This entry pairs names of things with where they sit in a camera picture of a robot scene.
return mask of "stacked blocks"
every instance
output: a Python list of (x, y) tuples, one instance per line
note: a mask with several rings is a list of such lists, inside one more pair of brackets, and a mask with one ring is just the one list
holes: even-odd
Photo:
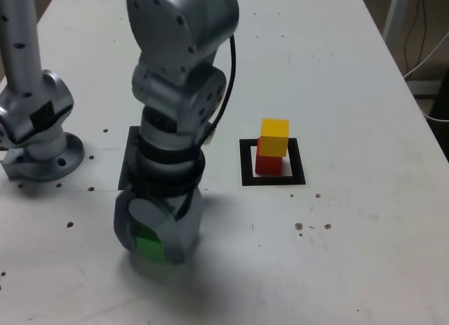
[(255, 172), (259, 175), (282, 175), (282, 158), (287, 155), (288, 120), (263, 119), (257, 140)]

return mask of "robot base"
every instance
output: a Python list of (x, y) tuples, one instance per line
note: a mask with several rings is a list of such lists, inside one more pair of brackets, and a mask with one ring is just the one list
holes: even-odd
[(2, 166), (10, 180), (53, 181), (73, 172), (84, 159), (82, 141), (65, 133), (67, 147), (58, 156), (43, 161), (30, 158), (23, 148), (9, 149)]

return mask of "yellow cube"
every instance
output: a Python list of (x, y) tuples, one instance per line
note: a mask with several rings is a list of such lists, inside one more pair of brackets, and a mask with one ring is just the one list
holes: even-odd
[(260, 134), (260, 155), (264, 157), (285, 157), (288, 147), (288, 120), (262, 119)]

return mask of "green cube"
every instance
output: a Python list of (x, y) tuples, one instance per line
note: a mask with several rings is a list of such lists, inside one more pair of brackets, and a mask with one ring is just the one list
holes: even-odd
[(163, 253), (161, 240), (156, 233), (141, 225), (135, 236), (135, 245), (138, 253), (152, 262), (164, 263), (166, 256)]

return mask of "black cable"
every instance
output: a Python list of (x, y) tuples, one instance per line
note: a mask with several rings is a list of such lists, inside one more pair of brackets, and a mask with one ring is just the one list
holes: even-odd
[(229, 38), (229, 43), (231, 45), (231, 76), (229, 78), (229, 84), (227, 86), (226, 94), (224, 95), (223, 103), (220, 108), (220, 111), (217, 114), (217, 117), (213, 121), (213, 123), (208, 127), (207, 131), (204, 133), (202, 139), (198, 142), (198, 147), (200, 148), (204, 142), (209, 138), (212, 132), (216, 129), (218, 123), (220, 122), (223, 114), (225, 113), (227, 103), (229, 101), (229, 97), (231, 97), (232, 88), (234, 86), (234, 80), (236, 78), (236, 42), (234, 35)]
[(422, 12), (424, 13), (424, 35), (422, 37), (420, 55), (418, 56), (418, 61), (416, 62), (415, 67), (417, 67), (421, 63), (422, 51), (424, 50), (424, 43), (427, 37), (427, 13), (426, 13), (426, 0), (421, 0), (422, 3)]
[(410, 27), (410, 30), (408, 31), (408, 34), (407, 34), (407, 37), (406, 37), (406, 42), (404, 43), (404, 59), (406, 61), (406, 74), (409, 72), (409, 68), (410, 68), (409, 65), (408, 65), (408, 60), (407, 60), (407, 44), (408, 44), (408, 40), (410, 39), (410, 35), (412, 34), (413, 29), (415, 28), (418, 16), (420, 15), (420, 2), (421, 2), (421, 0), (418, 0), (417, 3), (416, 3), (415, 18), (413, 19), (412, 26)]

